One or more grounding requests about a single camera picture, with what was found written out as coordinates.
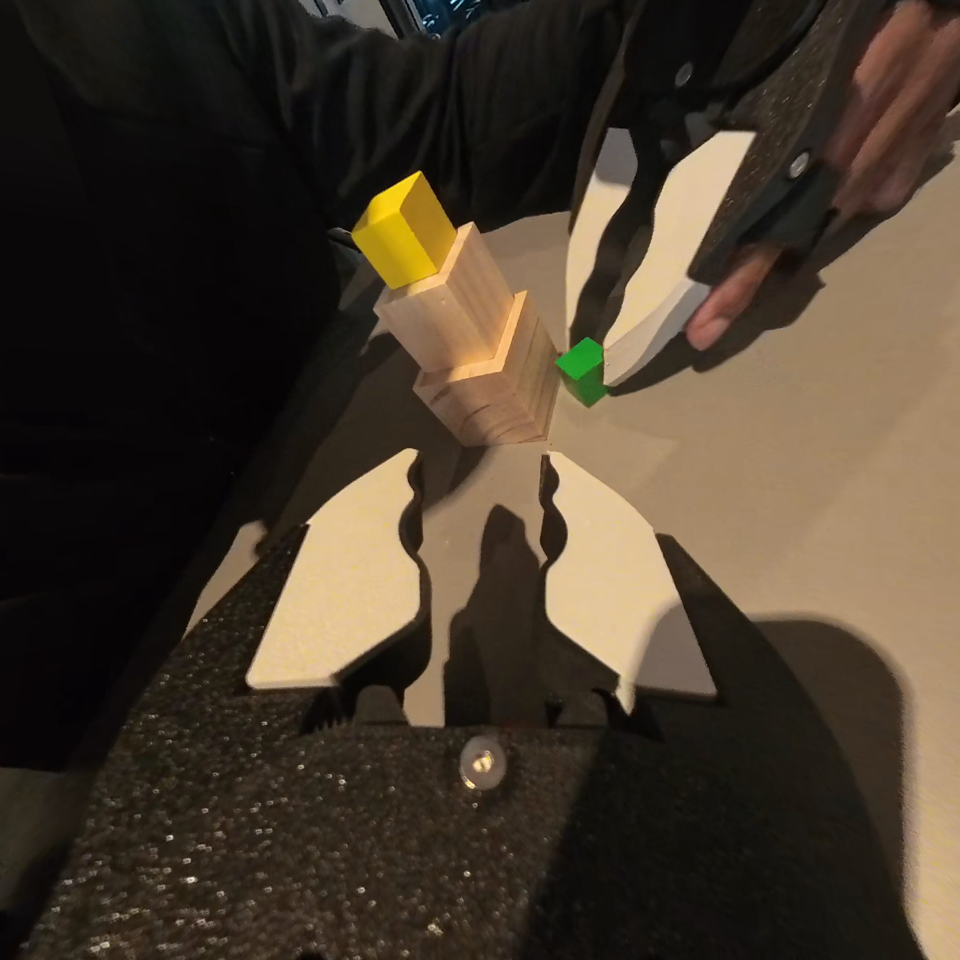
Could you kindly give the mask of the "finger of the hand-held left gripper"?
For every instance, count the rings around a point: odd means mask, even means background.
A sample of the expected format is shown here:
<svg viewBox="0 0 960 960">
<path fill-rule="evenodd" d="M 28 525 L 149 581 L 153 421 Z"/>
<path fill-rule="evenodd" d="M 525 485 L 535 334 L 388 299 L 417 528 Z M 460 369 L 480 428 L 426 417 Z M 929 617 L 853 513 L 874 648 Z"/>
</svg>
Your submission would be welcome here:
<svg viewBox="0 0 960 960">
<path fill-rule="evenodd" d="M 572 348 L 598 344 L 618 318 L 626 283 L 648 249 L 653 158 L 634 129 L 612 127 L 602 141 L 572 217 L 566 256 L 566 334 Z"/>
<path fill-rule="evenodd" d="M 604 340 L 604 384 L 617 387 L 648 364 L 712 292 L 690 266 L 755 135 L 721 131 L 678 162 L 657 197 L 649 246 L 626 283 Z"/>
</svg>

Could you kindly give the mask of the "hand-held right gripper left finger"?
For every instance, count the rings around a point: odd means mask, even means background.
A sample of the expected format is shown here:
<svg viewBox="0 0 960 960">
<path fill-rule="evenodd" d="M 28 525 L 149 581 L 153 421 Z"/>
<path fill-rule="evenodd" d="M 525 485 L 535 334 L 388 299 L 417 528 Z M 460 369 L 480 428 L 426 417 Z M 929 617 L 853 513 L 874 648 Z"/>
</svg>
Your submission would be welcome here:
<svg viewBox="0 0 960 960">
<path fill-rule="evenodd" d="M 408 724 L 431 657 L 422 457 L 404 448 L 336 493 L 304 536 L 250 666 L 254 692 L 318 690 L 358 722 Z"/>
</svg>

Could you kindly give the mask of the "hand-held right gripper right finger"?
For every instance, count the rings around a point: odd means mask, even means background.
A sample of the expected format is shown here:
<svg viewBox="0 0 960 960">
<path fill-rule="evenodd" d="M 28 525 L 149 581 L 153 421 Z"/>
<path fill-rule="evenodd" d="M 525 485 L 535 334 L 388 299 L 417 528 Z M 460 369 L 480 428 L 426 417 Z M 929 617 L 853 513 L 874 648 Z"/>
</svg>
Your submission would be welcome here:
<svg viewBox="0 0 960 960">
<path fill-rule="evenodd" d="M 541 457 L 540 543 L 547 623 L 604 671 L 625 714 L 640 694 L 718 696 L 653 526 L 621 494 L 558 451 Z"/>
</svg>

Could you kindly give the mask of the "small green wooden cube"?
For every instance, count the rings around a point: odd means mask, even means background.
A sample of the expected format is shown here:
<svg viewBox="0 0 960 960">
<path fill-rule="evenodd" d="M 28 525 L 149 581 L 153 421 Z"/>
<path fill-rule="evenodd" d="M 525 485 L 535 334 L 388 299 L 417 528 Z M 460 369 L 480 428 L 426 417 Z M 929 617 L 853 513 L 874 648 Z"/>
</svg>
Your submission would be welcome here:
<svg viewBox="0 0 960 960">
<path fill-rule="evenodd" d="M 558 356 L 555 365 L 570 394 L 585 408 L 606 396 L 604 350 L 594 339 L 583 338 Z"/>
</svg>

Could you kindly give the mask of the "medium plain wooden cube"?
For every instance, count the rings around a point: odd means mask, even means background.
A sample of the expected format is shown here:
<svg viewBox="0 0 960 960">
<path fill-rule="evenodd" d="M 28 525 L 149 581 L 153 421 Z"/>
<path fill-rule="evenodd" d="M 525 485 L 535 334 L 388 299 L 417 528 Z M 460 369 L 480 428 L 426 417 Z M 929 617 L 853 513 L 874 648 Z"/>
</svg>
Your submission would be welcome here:
<svg viewBox="0 0 960 960">
<path fill-rule="evenodd" d="M 458 228 L 439 272 L 386 289 L 373 310 L 426 373 L 497 354 L 514 295 L 474 222 Z"/>
</svg>

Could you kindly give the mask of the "large plain wooden cube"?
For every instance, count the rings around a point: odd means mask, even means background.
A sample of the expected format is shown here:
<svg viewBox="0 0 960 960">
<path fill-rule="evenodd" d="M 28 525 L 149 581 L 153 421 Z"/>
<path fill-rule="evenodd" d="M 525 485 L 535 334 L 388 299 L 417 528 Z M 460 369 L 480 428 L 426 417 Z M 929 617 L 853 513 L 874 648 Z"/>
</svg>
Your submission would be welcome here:
<svg viewBox="0 0 960 960">
<path fill-rule="evenodd" d="M 533 297 L 513 297 L 493 358 L 420 372 L 413 390 L 466 448 L 545 440 L 561 385 L 558 352 Z"/>
</svg>

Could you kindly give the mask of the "yellow wooden cube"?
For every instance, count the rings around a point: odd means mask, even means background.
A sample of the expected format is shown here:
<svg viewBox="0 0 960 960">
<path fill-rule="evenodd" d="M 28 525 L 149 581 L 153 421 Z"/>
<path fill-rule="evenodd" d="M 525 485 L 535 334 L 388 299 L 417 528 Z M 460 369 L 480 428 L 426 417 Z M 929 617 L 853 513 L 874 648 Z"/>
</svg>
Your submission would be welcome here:
<svg viewBox="0 0 960 960">
<path fill-rule="evenodd" d="M 444 267 L 457 237 L 423 172 L 374 196 L 351 239 L 390 290 L 431 278 Z"/>
</svg>

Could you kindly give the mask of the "person's left hand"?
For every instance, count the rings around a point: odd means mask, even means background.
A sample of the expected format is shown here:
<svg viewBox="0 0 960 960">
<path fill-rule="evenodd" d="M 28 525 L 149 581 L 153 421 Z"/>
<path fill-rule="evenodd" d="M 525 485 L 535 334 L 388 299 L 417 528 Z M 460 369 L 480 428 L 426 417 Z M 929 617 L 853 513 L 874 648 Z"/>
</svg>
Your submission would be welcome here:
<svg viewBox="0 0 960 960">
<path fill-rule="evenodd" d="M 958 102 L 958 2 L 897 2 L 862 55 L 823 152 L 838 177 L 826 233 L 907 202 Z"/>
</svg>

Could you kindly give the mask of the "person's dark clothing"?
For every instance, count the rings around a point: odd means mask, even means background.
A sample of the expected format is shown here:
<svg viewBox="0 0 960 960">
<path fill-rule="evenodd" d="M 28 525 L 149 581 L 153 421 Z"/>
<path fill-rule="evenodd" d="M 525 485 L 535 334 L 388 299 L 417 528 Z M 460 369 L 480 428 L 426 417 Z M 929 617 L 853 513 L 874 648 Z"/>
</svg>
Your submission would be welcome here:
<svg viewBox="0 0 960 960">
<path fill-rule="evenodd" d="M 96 739 L 339 283 L 443 46 L 300 2 L 5 2 L 62 137 L 2 215 L 2 768 Z"/>
</svg>

